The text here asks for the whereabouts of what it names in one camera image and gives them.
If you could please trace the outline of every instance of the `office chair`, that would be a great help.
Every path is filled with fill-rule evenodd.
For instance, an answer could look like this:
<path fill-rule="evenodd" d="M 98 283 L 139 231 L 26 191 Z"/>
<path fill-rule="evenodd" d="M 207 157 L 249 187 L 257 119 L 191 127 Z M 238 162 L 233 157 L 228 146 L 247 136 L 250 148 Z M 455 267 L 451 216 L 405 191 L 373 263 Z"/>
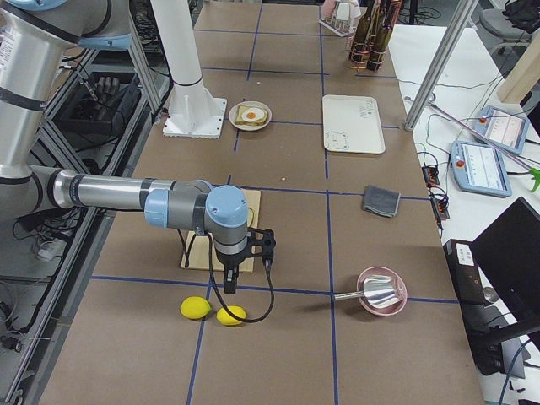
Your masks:
<path fill-rule="evenodd" d="M 489 51 L 490 55 L 496 52 L 502 55 L 505 47 L 524 46 L 531 43 L 532 34 L 525 30 L 512 27 L 512 23 L 503 15 L 503 10 L 499 8 L 490 8 L 480 12 L 480 24 L 491 34 L 503 40 L 502 43 L 494 46 Z"/>

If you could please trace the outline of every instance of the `white cutting board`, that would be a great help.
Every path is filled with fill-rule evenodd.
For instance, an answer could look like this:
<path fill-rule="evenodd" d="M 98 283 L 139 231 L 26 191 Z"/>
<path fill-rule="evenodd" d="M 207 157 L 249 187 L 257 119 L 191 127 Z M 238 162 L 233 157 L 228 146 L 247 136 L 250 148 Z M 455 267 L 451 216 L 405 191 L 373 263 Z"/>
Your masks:
<path fill-rule="evenodd" d="M 322 98 L 324 147 L 331 152 L 382 154 L 385 140 L 373 97 L 325 95 Z"/>

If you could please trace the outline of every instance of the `bowl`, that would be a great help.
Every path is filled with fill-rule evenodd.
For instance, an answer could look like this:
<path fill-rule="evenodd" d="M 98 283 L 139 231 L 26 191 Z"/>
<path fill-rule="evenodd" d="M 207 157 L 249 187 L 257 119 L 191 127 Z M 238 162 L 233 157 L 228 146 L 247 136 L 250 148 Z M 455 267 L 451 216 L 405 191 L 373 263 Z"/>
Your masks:
<path fill-rule="evenodd" d="M 259 108 L 262 108 L 263 110 L 266 110 L 266 112 L 268 113 L 267 120 L 264 122 L 264 124 L 257 125 L 257 126 L 235 124 L 236 115 L 238 114 L 238 107 L 240 107 L 241 105 L 244 105 L 246 107 L 259 107 Z M 229 111 L 230 123 L 233 124 L 233 127 L 236 127 L 240 129 L 241 131 L 246 131 L 246 132 L 258 131 L 260 129 L 263 129 L 266 125 L 268 125 L 268 123 L 271 120 L 272 120 L 272 111 L 268 108 L 266 104 L 260 103 L 258 101 L 242 101 L 241 103 L 234 105 Z"/>
<path fill-rule="evenodd" d="M 369 276 L 389 276 L 396 279 L 396 294 L 402 297 L 402 300 L 397 302 L 396 304 L 387 306 L 386 308 L 374 308 L 373 306 L 367 303 L 364 297 L 360 297 L 359 298 L 360 304 L 368 312 L 371 312 L 372 314 L 375 314 L 378 316 L 390 316 L 390 315 L 396 315 L 399 311 L 401 311 L 405 307 L 405 304 L 407 304 L 407 287 L 405 287 L 405 283 L 403 282 L 402 278 L 397 275 L 397 273 L 393 272 L 392 270 L 386 267 L 366 268 L 359 275 L 358 280 L 356 282 L 356 289 L 358 291 L 361 291 L 363 289 L 364 280 L 366 280 Z"/>

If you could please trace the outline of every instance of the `computer monitor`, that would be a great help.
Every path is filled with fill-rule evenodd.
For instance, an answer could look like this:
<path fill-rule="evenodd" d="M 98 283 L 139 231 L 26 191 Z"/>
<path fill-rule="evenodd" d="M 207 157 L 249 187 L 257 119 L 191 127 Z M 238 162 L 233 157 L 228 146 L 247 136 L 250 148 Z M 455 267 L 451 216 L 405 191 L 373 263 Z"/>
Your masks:
<path fill-rule="evenodd" d="M 540 215 L 517 198 L 474 242 L 472 255 L 517 323 L 469 336 L 472 350 L 528 334 L 540 349 Z"/>

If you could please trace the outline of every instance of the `black bag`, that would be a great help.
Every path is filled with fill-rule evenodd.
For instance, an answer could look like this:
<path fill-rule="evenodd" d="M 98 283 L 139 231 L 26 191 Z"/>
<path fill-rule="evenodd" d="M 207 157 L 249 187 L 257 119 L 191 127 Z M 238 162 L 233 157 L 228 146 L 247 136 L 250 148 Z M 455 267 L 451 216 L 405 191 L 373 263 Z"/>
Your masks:
<path fill-rule="evenodd" d="M 503 15 L 508 17 L 512 27 L 532 34 L 540 28 L 540 0 L 510 0 L 505 4 Z"/>

